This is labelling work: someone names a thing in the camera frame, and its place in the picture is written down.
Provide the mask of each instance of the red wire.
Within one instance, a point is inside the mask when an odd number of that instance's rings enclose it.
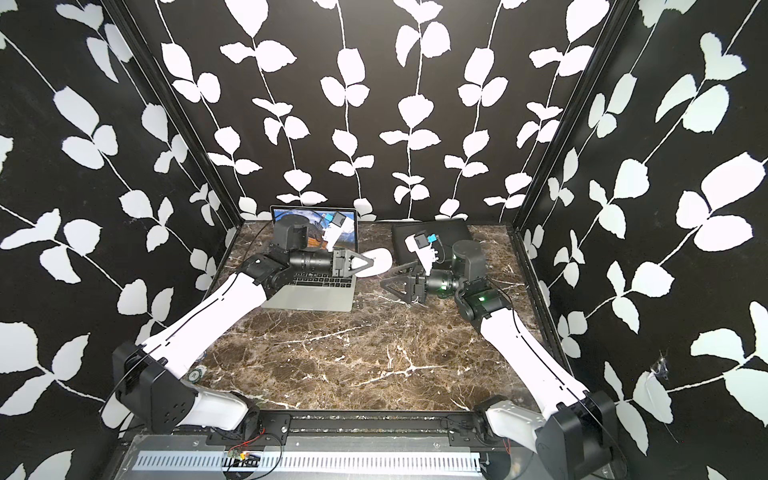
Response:
[[[259,437],[262,436],[262,435],[264,435],[264,427],[261,427],[261,431],[259,432],[259,435],[256,435],[251,440],[248,440],[247,442],[240,443],[239,445],[235,445],[234,447],[231,447],[229,450],[227,450],[227,456],[229,456],[229,453],[232,452],[232,450],[236,449],[237,447],[247,446],[249,443],[258,440]]]

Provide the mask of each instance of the cable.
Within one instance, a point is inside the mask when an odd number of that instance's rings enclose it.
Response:
[[[107,403],[109,403],[109,399],[114,395],[115,392],[120,388],[120,384],[128,377],[128,375],[133,372],[133,370],[138,367],[144,359],[146,359],[152,352],[160,348],[160,345],[154,347],[147,355],[144,355],[141,357],[141,360],[136,362],[128,371],[123,375],[123,378],[121,378],[117,383],[114,384],[114,388],[111,392],[109,392],[109,395],[107,395],[107,401],[104,402],[104,405],[101,406],[101,408],[98,410],[98,418],[99,418],[99,425],[105,425],[103,421],[101,421],[101,415],[104,413],[104,409],[107,407]]]
[[[509,304],[512,305],[512,298],[493,279],[488,278],[488,281],[493,283],[494,286],[496,286],[496,288],[498,288],[498,290],[502,293],[502,295],[504,295],[504,297],[507,299]],[[578,396],[576,396],[576,394],[571,391],[571,389],[566,388],[566,390],[568,390],[568,392],[576,399],[576,401],[581,404],[581,406],[584,408],[584,410],[586,410],[587,413],[589,413],[589,415],[595,420],[595,422],[597,422],[598,425],[603,429],[603,431],[608,436],[608,438],[611,439],[611,442],[613,443],[613,445],[615,445],[616,449],[619,452],[619,455],[621,455],[621,458],[624,461],[624,465],[629,466],[629,462],[627,461],[627,456],[624,454],[624,451],[621,450],[621,447],[619,446],[619,444],[616,441],[616,439],[614,439],[613,435],[611,435],[609,433],[609,431],[605,428],[605,425],[603,425],[603,422],[601,422],[600,420],[598,420],[598,418],[596,416],[594,416],[594,414],[590,411],[590,409],[587,408],[587,406],[584,404],[584,402],[582,402],[581,399],[579,399]],[[627,468],[627,471],[624,473],[624,476],[622,476],[620,478],[607,478],[607,477],[602,477],[602,476],[595,475],[595,474],[591,474],[591,475],[593,475],[594,477],[597,477],[597,478],[602,478],[604,480],[625,480],[629,476],[629,469]]]
[[[443,263],[443,262],[445,262],[446,257],[447,257],[445,255],[445,244],[443,244],[442,240],[440,240],[440,236],[439,235],[435,235],[435,238],[437,239],[438,242],[440,242],[440,250],[442,250],[442,259],[438,263]]]
[[[143,427],[144,425],[145,425],[144,423],[140,423],[140,424],[138,424],[138,425],[134,425],[134,426],[132,426],[132,427],[128,427],[128,428],[126,428],[126,429],[122,429],[122,430],[120,430],[120,431],[118,432],[118,434],[121,434],[121,433],[125,433],[125,432],[129,432],[129,431],[131,431],[131,430],[135,430],[135,429],[140,429],[140,428],[141,428],[141,427]]]
[[[284,450],[285,448],[283,447],[283,443],[280,441],[280,439],[278,439],[278,438],[277,438],[275,435],[272,435],[271,433],[265,433],[265,434],[264,434],[264,436],[265,436],[265,437],[272,437],[273,439],[275,439],[275,440],[277,441],[277,445],[280,445],[280,457],[277,459],[277,463],[275,463],[275,466],[273,466],[271,470],[269,470],[269,471],[268,471],[267,473],[265,473],[264,475],[260,475],[260,476],[258,476],[258,477],[253,477],[253,478],[251,478],[250,480],[258,480],[258,478],[264,478],[264,477],[266,477],[266,476],[267,476],[267,475],[269,475],[270,473],[274,472],[274,471],[275,471],[275,468],[277,468],[277,466],[278,466],[278,465],[280,464],[280,462],[283,460],[283,450]]]

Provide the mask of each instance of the brown marble surface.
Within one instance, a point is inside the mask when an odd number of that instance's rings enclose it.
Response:
[[[235,239],[221,284],[271,238],[264,222],[247,223]],[[359,225],[360,251],[392,249],[390,226]],[[489,276],[506,289],[539,341],[528,294],[505,227],[470,227],[485,252]],[[357,280],[351,312],[255,309],[208,350],[200,384],[238,391],[266,409],[471,409],[501,394],[538,411],[506,360],[459,315],[453,300],[405,305]]]

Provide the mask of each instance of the black and white leaf wallpaper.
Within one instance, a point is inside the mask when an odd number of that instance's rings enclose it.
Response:
[[[641,0],[524,244],[632,478],[762,478],[768,5]]]
[[[111,352],[200,302],[240,220],[101,5],[0,0],[0,65],[0,478],[97,478]]]
[[[611,9],[125,3],[246,220],[268,218],[271,204],[510,220]]]

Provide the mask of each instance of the silver laptop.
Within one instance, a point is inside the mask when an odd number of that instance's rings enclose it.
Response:
[[[357,211],[349,208],[314,208],[314,207],[270,207],[273,221],[283,215],[301,215],[310,222],[324,227],[328,220],[324,215],[340,212],[355,222],[355,231],[342,233],[336,241],[336,247],[357,251]],[[264,302],[264,308],[285,310],[324,310],[329,312],[349,312],[355,296],[356,277],[340,278],[324,275],[297,276],[289,285]]]

